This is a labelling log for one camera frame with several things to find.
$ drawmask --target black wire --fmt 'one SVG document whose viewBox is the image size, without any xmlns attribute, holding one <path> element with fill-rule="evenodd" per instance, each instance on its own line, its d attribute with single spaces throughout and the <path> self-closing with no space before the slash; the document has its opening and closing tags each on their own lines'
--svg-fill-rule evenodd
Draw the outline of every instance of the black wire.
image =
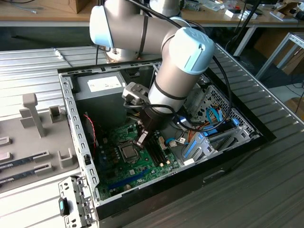
<svg viewBox="0 0 304 228">
<path fill-rule="evenodd" d="M 143 11 L 143 12 L 145 12 L 145 14 L 147 14 L 147 15 L 148 15 L 148 17 L 150 17 L 150 18 L 152 17 L 151 13 L 149 13 L 149 12 L 148 12 L 148 11 L 146 11 L 145 9 L 144 9 L 144 10 L 142 9 L 142 11 Z"/>
<path fill-rule="evenodd" d="M 145 10 L 145 11 L 148 11 L 149 13 L 157 16 L 158 18 L 160 19 L 163 19 L 163 20 L 166 20 L 167 22 L 173 24 L 174 26 L 178 27 L 179 29 L 182 27 L 181 25 L 179 25 L 178 23 L 176 23 L 175 21 L 171 20 L 170 18 L 142 5 L 141 3 L 137 2 L 136 0 L 126 0 L 126 1 L 129 1 L 131 3 L 133 3 L 134 5 L 138 6 L 139 8 L 141 8 L 142 10 Z"/>
<path fill-rule="evenodd" d="M 301 103 L 301 100 L 302 100 L 303 95 L 304 95 L 304 92 L 302 93 L 302 95 L 301 95 L 301 97 L 300 97 L 300 99 L 299 99 L 298 106 L 296 107 L 296 110 L 295 110 L 295 114 L 297 113 L 297 111 L 298 111 L 298 109 L 299 109 L 299 107 L 300 107 L 300 103 Z"/>
<path fill-rule="evenodd" d="M 196 23 L 196 22 L 194 22 L 192 20 L 185 20 L 185 21 L 188 22 L 188 23 L 190 23 L 190 24 L 193 24 L 193 25 L 199 27 L 199 29 L 201 30 L 201 32 L 206 33 L 204 27 L 202 27 L 199 23 Z"/>
<path fill-rule="evenodd" d="M 244 12 L 245 12 L 245 10 L 246 10 L 246 4 L 247 4 L 247 3 L 245 2 L 244 9 L 243 9 L 243 12 L 242 12 L 242 16 L 241 16 L 241 18 L 240 18 L 240 20 L 239 20 L 239 22 L 238 22 L 236 28 L 235 28 L 234 31 L 233 31 L 234 33 L 237 31 L 237 29 L 238 29 L 238 27 L 239 27 L 239 25 L 240 25 L 240 23 L 241 23 L 241 21 L 242 21 Z"/>
<path fill-rule="evenodd" d="M 171 123 L 169 123 L 169 125 L 171 126 L 171 127 L 173 127 L 173 128 L 175 128 L 175 129 L 177 129 L 177 130 L 182 130 L 180 127 L 179 128 L 177 128 L 177 127 L 175 127 L 175 126 L 177 126 L 177 125 L 175 125 L 175 126 L 173 126 Z"/>
<path fill-rule="evenodd" d="M 298 93 L 296 93 L 295 91 L 293 91 L 291 88 L 289 88 L 288 86 L 286 86 L 287 89 L 289 89 L 291 92 L 293 92 L 294 94 L 300 96 Z"/>
<path fill-rule="evenodd" d="M 17 3 L 17 4 L 24 4 L 24 3 L 30 3 L 32 1 L 36 1 L 36 0 L 30 0 L 30 1 L 24 1 L 24 2 L 19 2 L 19 1 L 10 1 L 10 0 L 1 0 L 4 2 L 9 2 L 9 3 Z"/>
<path fill-rule="evenodd" d="M 96 46 L 95 65 L 97 65 L 98 62 L 98 49 L 99 49 L 99 45 Z"/>
</svg>

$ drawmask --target black cable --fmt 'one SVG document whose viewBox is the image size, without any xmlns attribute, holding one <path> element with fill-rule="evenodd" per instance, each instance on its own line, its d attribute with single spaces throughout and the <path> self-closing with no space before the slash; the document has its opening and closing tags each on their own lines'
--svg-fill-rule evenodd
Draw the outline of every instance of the black cable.
<svg viewBox="0 0 304 228">
<path fill-rule="evenodd" d="M 101 4 L 104 5 L 104 3 L 105 3 L 105 0 L 97 0 L 96 5 L 100 6 Z M 98 49 L 99 49 L 99 45 L 97 44 L 97 46 L 96 46 L 96 55 L 95 55 L 95 65 L 97 65 L 97 62 L 98 62 Z"/>
<path fill-rule="evenodd" d="M 296 110 L 295 110 L 295 114 L 297 113 L 299 107 L 300 107 L 300 103 L 301 103 L 301 100 L 302 100 L 302 97 L 304 96 L 304 92 L 302 93 L 300 99 L 299 99 L 299 102 L 298 102 L 298 106 L 296 107 Z"/>
<path fill-rule="evenodd" d="M 190 23 L 190 24 L 193 24 L 193 25 L 199 27 L 199 29 L 201 30 L 201 32 L 203 32 L 203 33 L 206 34 L 206 31 L 205 31 L 204 27 L 202 27 L 199 23 L 196 23 L 196 22 L 194 22 L 192 20 L 185 20 L 185 21 L 188 22 L 188 23 Z"/>
<path fill-rule="evenodd" d="M 243 32 L 246 29 L 247 24 L 249 23 L 252 15 L 255 13 L 255 11 L 257 10 L 259 4 L 261 3 L 262 0 L 257 0 L 256 3 L 254 4 L 254 6 L 252 7 L 252 10 L 250 11 L 250 14 L 248 15 L 248 17 L 246 18 L 244 24 L 242 25 L 240 31 L 237 33 L 237 37 L 231 41 L 231 45 L 230 48 L 228 48 L 228 52 L 231 52 L 234 45 L 237 43 L 238 39 L 242 36 Z"/>
<path fill-rule="evenodd" d="M 174 123 L 175 126 L 173 126 L 173 125 L 171 124 L 171 122 L 169 123 L 169 125 L 170 125 L 171 127 L 175 128 L 175 129 L 177 129 L 177 130 L 182 130 L 180 127 L 178 127 L 178 128 L 175 127 L 175 126 L 177 126 L 177 125 L 175 125 L 175 123 Z"/>
<path fill-rule="evenodd" d="M 291 88 L 289 88 L 288 86 L 286 86 L 287 89 L 289 89 L 291 92 L 293 92 L 294 94 L 300 96 L 298 93 L 296 93 L 295 91 L 293 91 Z"/>
<path fill-rule="evenodd" d="M 164 16 L 164 15 L 162 15 L 162 14 L 160 14 L 160 13 L 158 13 L 158 12 L 156 12 L 156 11 L 154 11 L 154 10 L 152 10 L 152 9 L 144 6 L 144 5 L 142 5 L 141 3 L 137 2 L 136 0 L 126 0 L 126 1 L 129 1 L 129 2 L 133 3 L 134 5 L 138 6 L 142 10 L 148 11 L 149 13 L 157 16 L 160 19 L 166 20 L 167 22 L 173 24 L 174 26 L 178 27 L 179 29 L 182 28 L 182 26 L 179 25 L 178 23 L 176 23 L 175 21 L 173 21 L 170 18 L 168 18 L 168 17 L 166 17 L 166 16 Z"/>
<path fill-rule="evenodd" d="M 241 18 L 240 18 L 240 20 L 239 20 L 239 22 L 238 22 L 236 28 L 235 28 L 234 31 L 233 31 L 234 33 L 236 33 L 236 31 L 237 31 L 237 29 L 238 29 L 238 27 L 239 27 L 239 25 L 240 25 L 240 23 L 241 23 L 241 21 L 242 21 L 244 12 L 245 12 L 245 10 L 246 10 L 246 5 L 247 5 L 247 3 L 245 2 L 244 9 L 243 9 L 243 12 L 242 12 L 242 16 L 241 16 Z"/>
<path fill-rule="evenodd" d="M 99 49 L 99 45 L 96 46 L 95 65 L 97 65 L 98 62 L 98 49 Z"/>
<path fill-rule="evenodd" d="M 10 1 L 10 0 L 1 0 L 4 2 L 9 2 L 9 3 L 17 3 L 17 4 L 24 4 L 24 3 L 30 3 L 32 1 L 36 1 L 36 0 L 30 0 L 30 1 L 24 1 L 24 2 L 19 2 L 19 1 Z"/>
<path fill-rule="evenodd" d="M 142 11 L 143 11 L 145 14 L 147 14 L 147 15 L 148 15 L 148 17 L 150 17 L 150 18 L 152 17 L 151 13 L 149 13 L 149 12 L 148 12 L 148 11 L 146 11 L 145 9 L 144 9 L 144 10 L 142 9 Z"/>
</svg>

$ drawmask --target green circuit board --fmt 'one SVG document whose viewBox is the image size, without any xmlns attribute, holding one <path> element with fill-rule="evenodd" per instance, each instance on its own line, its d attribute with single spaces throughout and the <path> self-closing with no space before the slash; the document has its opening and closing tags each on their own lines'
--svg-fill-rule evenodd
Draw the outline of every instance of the green circuit board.
<svg viewBox="0 0 304 228">
<path fill-rule="evenodd" d="M 166 159 L 166 162 L 162 163 L 163 166 L 155 164 L 148 147 L 143 149 L 134 147 L 138 153 L 138 160 L 135 163 L 125 162 L 119 145 L 131 144 L 131 141 L 137 137 L 136 124 L 113 129 L 107 134 L 107 138 L 101 140 L 101 151 L 94 160 L 99 177 L 98 189 L 101 200 L 169 174 L 180 167 L 170 149 L 161 150 L 158 141 L 160 136 L 161 134 L 156 132 L 151 140 L 155 145 L 154 151 L 158 150 L 157 152 L 162 153 Z"/>
</svg>

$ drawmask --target metal table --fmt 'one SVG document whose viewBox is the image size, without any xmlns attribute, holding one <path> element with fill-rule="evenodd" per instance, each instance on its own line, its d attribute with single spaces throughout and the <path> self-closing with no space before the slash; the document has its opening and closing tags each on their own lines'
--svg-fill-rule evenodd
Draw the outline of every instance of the metal table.
<svg viewBox="0 0 304 228">
<path fill-rule="evenodd" d="M 262 68 L 259 70 L 259 72 L 256 75 L 257 79 L 260 79 L 263 76 L 263 74 L 268 70 L 270 65 L 273 63 L 273 61 L 276 59 L 276 57 L 280 54 L 280 52 L 284 49 L 284 47 L 289 42 L 293 42 L 294 45 L 277 65 L 277 68 L 279 68 L 279 69 L 281 69 L 282 67 L 284 67 L 286 65 L 286 63 L 292 58 L 292 56 L 295 54 L 296 51 L 299 52 L 299 50 L 301 48 L 304 48 L 304 33 L 303 32 L 288 33 L 285 36 L 285 38 L 282 40 L 282 42 L 279 44 L 279 46 L 272 53 L 272 55 L 269 57 L 269 59 L 262 66 Z"/>
<path fill-rule="evenodd" d="M 94 47 L 59 50 L 73 66 L 95 63 Z M 233 92 L 277 139 L 236 171 L 128 227 L 303 224 L 304 123 L 219 46 L 216 57 L 228 74 Z M 98 63 L 105 63 L 101 54 Z M 63 106 L 56 71 L 60 67 L 68 64 L 51 49 L 0 52 L 2 118 L 19 114 L 21 94 L 25 92 L 37 94 L 38 110 L 55 104 Z M 222 78 L 214 62 L 210 68 Z M 78 169 L 0 194 L 0 205 L 5 205 L 0 207 L 0 227 L 64 227 L 57 204 L 57 183 L 77 173 Z"/>
</svg>

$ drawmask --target blue drive bracket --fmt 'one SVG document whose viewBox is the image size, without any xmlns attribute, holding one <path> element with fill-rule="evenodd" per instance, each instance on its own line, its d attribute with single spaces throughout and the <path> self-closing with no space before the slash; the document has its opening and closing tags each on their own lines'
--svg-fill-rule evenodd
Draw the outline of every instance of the blue drive bracket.
<svg viewBox="0 0 304 228">
<path fill-rule="evenodd" d="M 210 156 L 217 152 L 218 151 L 211 146 L 208 138 L 196 132 L 186 149 L 182 152 L 182 156 L 184 160 L 193 159 L 197 161 L 203 156 Z"/>
</svg>

